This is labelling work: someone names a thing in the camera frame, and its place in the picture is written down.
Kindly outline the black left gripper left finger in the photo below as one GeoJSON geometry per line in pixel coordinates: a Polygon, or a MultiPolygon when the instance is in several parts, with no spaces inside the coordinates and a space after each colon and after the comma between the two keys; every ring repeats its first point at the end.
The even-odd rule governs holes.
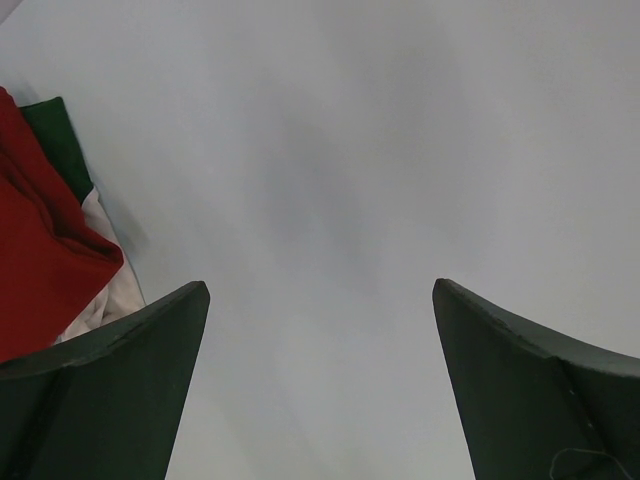
{"type": "Polygon", "coordinates": [[[209,305],[206,284],[192,281],[2,363],[2,478],[165,478],[209,305]]]}

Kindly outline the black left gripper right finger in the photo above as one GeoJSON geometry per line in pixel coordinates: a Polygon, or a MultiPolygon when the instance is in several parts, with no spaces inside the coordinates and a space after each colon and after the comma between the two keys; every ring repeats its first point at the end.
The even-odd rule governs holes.
{"type": "Polygon", "coordinates": [[[432,300],[476,478],[638,478],[638,359],[449,279],[435,282],[432,300]]]}

